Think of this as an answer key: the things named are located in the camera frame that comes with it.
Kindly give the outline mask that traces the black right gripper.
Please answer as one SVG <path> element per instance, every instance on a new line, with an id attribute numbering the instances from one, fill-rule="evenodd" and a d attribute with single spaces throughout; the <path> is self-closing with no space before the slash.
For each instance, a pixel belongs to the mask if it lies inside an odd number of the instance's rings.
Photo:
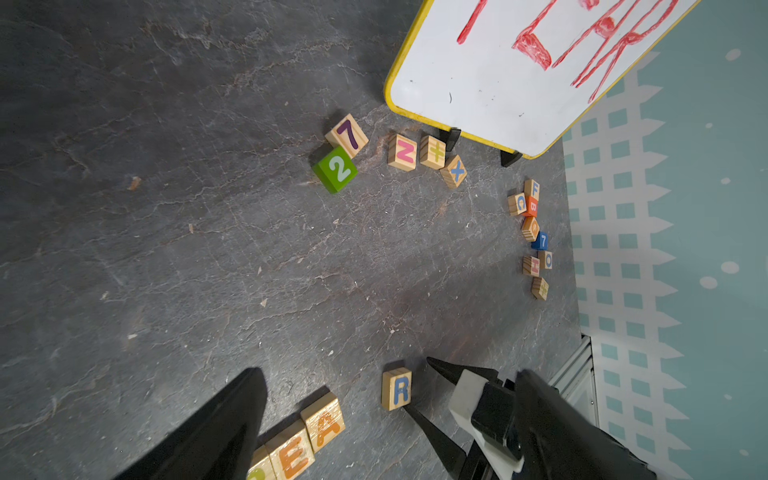
<path id="1" fill-rule="evenodd" d="M 472 436 L 499 479 L 513 479 L 525 461 L 514 426 L 514 391 L 499 381 L 497 370 L 434 357 L 426 361 L 455 385 L 449 410 L 459 427 Z M 404 409 L 421 428 L 450 478 L 459 479 L 466 452 L 413 405 Z"/>

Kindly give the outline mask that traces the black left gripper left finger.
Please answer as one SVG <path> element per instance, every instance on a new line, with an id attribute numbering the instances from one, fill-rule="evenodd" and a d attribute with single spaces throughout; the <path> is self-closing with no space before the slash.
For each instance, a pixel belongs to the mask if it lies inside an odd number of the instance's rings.
<path id="1" fill-rule="evenodd" d="M 119 479 L 244 479 L 267 403 L 261 369 L 244 369 Z"/>

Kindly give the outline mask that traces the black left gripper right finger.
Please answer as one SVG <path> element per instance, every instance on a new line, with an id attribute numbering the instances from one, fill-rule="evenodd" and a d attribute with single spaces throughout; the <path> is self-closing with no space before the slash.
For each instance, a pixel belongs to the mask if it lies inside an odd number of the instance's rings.
<path id="1" fill-rule="evenodd" d="M 524 479 L 655 479 L 629 449 L 577 412 L 531 370 L 515 378 Z"/>

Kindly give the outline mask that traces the wooden block letter R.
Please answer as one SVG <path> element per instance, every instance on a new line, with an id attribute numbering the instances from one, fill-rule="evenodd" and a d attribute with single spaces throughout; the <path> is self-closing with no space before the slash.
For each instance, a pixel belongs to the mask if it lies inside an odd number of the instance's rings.
<path id="1" fill-rule="evenodd" d="M 404 367 L 382 374 L 381 404 L 387 411 L 399 409 L 411 403 L 412 372 Z"/>

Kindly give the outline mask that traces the wooden block letter E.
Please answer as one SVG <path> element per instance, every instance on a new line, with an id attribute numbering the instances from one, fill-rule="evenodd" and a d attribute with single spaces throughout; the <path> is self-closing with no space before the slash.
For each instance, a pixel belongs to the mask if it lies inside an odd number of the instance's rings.
<path id="1" fill-rule="evenodd" d="M 302 420 L 296 420 L 273 436 L 266 447 L 279 480 L 296 479 L 315 462 L 308 431 Z"/>

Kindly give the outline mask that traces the wooden block letter A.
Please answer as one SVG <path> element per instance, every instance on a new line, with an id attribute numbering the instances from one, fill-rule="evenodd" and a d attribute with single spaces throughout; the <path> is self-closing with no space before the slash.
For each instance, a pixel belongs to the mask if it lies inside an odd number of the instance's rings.
<path id="1" fill-rule="evenodd" d="M 345 429 L 338 397 L 328 392 L 300 412 L 313 452 L 317 454 Z"/>

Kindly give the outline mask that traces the wooden block letter P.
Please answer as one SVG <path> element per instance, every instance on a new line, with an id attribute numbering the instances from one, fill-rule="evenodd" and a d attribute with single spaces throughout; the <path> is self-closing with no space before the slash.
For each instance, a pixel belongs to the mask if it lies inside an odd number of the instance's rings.
<path id="1" fill-rule="evenodd" d="M 270 454 L 265 446 L 258 448 L 251 459 L 247 472 L 247 480 L 275 480 L 276 474 L 271 463 Z"/>

